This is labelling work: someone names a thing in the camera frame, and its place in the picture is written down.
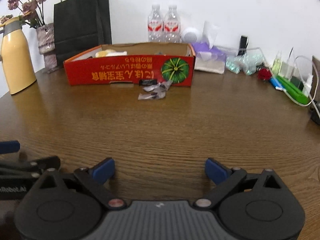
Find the yellow thermos jug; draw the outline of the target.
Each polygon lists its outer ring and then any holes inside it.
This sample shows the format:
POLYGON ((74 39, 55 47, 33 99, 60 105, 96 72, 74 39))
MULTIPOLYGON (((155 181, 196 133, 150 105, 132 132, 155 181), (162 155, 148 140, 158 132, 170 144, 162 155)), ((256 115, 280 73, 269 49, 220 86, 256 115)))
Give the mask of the yellow thermos jug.
POLYGON ((1 24, 1 34, 1 63, 9 93, 14 95, 35 83, 36 75, 20 18, 13 17, 1 24))

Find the black snack bar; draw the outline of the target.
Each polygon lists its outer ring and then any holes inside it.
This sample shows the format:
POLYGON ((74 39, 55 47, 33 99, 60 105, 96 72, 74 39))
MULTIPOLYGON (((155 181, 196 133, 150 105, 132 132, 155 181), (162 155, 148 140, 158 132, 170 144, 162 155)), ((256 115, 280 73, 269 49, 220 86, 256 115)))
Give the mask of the black snack bar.
POLYGON ((157 85, 157 79, 141 79, 139 81, 139 85, 140 86, 153 86, 153 85, 157 85))

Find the yellow plush hamster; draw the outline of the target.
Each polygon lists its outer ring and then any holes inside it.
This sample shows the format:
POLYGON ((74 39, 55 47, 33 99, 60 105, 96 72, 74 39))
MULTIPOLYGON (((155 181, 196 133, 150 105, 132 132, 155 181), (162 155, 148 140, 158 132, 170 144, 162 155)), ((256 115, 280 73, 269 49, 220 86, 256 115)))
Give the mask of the yellow plush hamster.
POLYGON ((112 50, 112 49, 107 49, 107 50, 102 50, 102 51, 99 51, 95 54, 95 58, 99 58, 99 57, 107 57, 108 54, 110 53, 115 53, 116 51, 115 50, 112 50))

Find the iridescent plastic wrap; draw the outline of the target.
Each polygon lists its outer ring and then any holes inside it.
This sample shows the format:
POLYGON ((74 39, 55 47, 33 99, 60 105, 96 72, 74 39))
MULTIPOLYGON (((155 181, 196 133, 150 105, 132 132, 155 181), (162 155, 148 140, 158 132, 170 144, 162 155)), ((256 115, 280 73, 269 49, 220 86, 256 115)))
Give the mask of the iridescent plastic wrap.
POLYGON ((264 58, 260 54, 229 55, 226 57, 226 69, 234 74, 243 71, 245 75, 252 75, 257 71, 257 66, 263 62, 264 58))

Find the black paper bag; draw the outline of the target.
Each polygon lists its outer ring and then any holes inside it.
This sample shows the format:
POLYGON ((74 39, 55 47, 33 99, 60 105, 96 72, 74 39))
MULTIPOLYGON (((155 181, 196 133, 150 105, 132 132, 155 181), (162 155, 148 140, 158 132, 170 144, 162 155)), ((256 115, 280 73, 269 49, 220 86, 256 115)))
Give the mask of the black paper bag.
POLYGON ((109 0, 66 0, 54 5, 57 64, 101 44, 112 43, 109 0))

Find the red cardboard box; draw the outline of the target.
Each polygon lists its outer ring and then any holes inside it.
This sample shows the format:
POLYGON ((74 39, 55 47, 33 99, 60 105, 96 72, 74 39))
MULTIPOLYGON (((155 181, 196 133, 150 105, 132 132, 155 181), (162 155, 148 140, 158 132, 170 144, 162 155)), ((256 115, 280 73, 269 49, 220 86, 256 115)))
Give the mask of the red cardboard box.
POLYGON ((103 44, 63 63, 72 86, 119 82, 139 84, 141 79, 172 80, 174 86, 192 84, 195 52, 187 43, 103 44), (102 50, 127 51, 126 56, 95 58, 102 50))

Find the right water bottle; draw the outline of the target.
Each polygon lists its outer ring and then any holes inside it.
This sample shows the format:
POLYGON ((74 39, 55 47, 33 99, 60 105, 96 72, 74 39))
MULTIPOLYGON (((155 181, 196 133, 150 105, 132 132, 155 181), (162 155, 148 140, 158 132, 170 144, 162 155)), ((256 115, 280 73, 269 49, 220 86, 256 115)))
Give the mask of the right water bottle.
POLYGON ((169 6, 163 23, 165 42, 180 43, 181 21, 177 13, 177 5, 169 6))

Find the red rose ornament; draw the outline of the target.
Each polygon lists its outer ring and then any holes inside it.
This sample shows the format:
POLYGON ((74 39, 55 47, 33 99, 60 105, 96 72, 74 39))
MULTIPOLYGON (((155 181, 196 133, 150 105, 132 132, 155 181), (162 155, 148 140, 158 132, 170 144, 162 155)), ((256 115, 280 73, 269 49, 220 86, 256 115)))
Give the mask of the red rose ornament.
POLYGON ((258 71, 258 79, 262 81, 268 81, 272 78, 272 73, 268 68, 261 68, 258 71))

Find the left water bottle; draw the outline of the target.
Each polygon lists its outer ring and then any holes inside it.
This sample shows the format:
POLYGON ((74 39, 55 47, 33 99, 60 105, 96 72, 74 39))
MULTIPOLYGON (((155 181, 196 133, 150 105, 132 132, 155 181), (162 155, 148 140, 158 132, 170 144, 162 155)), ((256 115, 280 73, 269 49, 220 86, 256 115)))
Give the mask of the left water bottle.
POLYGON ((148 16, 148 40, 149 42, 161 42, 163 36, 163 17, 160 5, 152 5, 152 11, 148 16))

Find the white plush hamster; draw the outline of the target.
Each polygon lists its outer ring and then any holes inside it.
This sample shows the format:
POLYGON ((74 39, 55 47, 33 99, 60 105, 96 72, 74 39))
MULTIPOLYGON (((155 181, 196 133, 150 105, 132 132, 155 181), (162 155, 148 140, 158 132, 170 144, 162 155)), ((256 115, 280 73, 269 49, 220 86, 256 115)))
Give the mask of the white plush hamster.
POLYGON ((126 56, 127 51, 115 51, 115 52, 110 52, 106 55, 106 57, 112 57, 112 56, 126 56))

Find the blue white tube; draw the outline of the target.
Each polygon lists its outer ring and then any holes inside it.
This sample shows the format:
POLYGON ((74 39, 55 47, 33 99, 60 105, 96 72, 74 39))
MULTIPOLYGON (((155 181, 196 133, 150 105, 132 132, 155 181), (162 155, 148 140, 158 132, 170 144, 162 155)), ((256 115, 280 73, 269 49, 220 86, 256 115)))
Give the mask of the blue white tube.
POLYGON ((286 90, 275 77, 271 77, 269 83, 278 91, 284 92, 286 90))

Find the clear plastic wrapper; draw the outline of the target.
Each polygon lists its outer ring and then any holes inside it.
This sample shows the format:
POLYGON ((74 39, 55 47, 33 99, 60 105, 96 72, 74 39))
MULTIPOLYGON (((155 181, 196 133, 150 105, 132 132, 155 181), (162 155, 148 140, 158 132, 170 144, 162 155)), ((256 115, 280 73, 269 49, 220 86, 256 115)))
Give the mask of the clear plastic wrapper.
POLYGON ((138 100, 158 100, 163 99, 166 96, 167 91, 171 87, 173 81, 165 81, 162 83, 158 83, 156 85, 151 85, 148 87, 144 87, 143 91, 145 94, 140 93, 138 96, 138 100))

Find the pink flower bouquet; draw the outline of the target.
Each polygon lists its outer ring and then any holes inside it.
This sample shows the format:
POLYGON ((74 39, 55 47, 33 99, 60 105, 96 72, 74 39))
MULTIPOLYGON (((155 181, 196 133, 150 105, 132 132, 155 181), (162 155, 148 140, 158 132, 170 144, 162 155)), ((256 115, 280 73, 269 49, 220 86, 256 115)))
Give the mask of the pink flower bouquet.
POLYGON ((47 0, 8 0, 10 11, 18 10, 19 20, 30 28, 38 29, 47 26, 44 19, 44 3, 47 0))

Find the purple tissue pack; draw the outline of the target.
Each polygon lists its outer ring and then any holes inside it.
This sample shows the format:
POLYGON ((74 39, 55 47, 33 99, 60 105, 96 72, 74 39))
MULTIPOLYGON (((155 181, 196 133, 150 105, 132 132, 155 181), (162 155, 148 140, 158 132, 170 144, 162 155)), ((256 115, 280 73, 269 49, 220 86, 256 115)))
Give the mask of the purple tissue pack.
POLYGON ((214 74, 225 72, 226 53, 215 46, 218 31, 219 28, 214 24, 204 22, 201 40, 192 43, 195 52, 195 70, 214 74))

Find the green box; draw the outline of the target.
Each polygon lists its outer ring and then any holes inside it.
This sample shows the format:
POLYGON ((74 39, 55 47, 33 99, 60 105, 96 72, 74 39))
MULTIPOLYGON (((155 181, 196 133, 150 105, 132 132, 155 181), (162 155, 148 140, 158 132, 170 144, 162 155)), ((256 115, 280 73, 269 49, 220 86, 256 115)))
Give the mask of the green box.
POLYGON ((310 99, 307 98, 301 90, 299 90, 293 83, 291 83, 288 79, 276 76, 278 82, 283 86, 285 91, 291 96, 291 98, 300 104, 307 105, 310 102, 310 99))

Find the black cylinder object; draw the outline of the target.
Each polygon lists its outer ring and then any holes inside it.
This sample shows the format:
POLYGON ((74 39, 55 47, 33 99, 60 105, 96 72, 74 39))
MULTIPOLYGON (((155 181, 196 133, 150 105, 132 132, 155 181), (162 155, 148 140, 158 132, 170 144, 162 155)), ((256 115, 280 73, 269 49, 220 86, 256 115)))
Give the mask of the black cylinder object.
POLYGON ((243 56, 246 54, 247 46, 248 46, 248 37, 242 35, 240 37, 238 56, 243 56))

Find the white charger adapter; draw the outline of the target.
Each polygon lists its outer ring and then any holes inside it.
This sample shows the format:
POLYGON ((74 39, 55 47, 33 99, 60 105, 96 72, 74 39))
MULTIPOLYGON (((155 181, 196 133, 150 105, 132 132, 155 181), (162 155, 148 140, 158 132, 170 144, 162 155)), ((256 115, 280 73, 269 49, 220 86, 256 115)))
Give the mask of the white charger adapter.
POLYGON ((289 57, 287 58, 287 61, 286 62, 283 61, 281 63, 281 67, 278 75, 290 80, 293 75, 293 69, 294 69, 294 48, 292 47, 289 53, 289 57))

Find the patterned flower vase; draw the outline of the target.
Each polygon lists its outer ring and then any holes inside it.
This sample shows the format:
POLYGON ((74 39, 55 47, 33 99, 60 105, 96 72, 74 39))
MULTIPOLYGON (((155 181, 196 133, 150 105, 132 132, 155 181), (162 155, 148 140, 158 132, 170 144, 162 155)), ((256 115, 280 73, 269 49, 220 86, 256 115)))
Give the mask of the patterned flower vase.
POLYGON ((48 73, 58 70, 55 40, 54 40, 54 24, 45 24, 36 29, 36 37, 39 53, 43 55, 44 67, 48 73))

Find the small green bottle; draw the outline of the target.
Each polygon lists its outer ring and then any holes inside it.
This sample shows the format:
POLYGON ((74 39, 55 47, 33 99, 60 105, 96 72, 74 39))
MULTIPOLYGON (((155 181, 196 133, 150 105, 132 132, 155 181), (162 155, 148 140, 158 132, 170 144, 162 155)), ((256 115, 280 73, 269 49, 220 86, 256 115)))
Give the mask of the small green bottle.
POLYGON ((273 65, 272 65, 272 73, 273 75, 277 76, 279 74, 280 68, 281 68, 281 51, 277 52, 277 55, 274 59, 273 65))

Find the water bottle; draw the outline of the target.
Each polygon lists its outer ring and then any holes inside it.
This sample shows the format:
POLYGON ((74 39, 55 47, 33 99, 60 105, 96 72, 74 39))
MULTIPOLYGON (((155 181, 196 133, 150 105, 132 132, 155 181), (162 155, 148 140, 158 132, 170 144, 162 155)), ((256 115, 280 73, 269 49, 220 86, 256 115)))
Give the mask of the water bottle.
POLYGON ((169 6, 163 23, 165 42, 180 43, 181 21, 177 13, 177 5, 169 6))
POLYGON ((163 36, 163 17, 160 5, 152 5, 152 11, 148 16, 148 40, 149 42, 161 42, 163 36))

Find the white round speaker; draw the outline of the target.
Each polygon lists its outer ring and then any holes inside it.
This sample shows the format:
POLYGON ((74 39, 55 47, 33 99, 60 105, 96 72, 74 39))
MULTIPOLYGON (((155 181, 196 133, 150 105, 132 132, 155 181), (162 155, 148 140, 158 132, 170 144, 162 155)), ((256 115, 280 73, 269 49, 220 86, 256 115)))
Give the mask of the white round speaker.
POLYGON ((182 43, 196 43, 201 42, 201 40, 202 33, 197 28, 187 27, 181 32, 182 43))

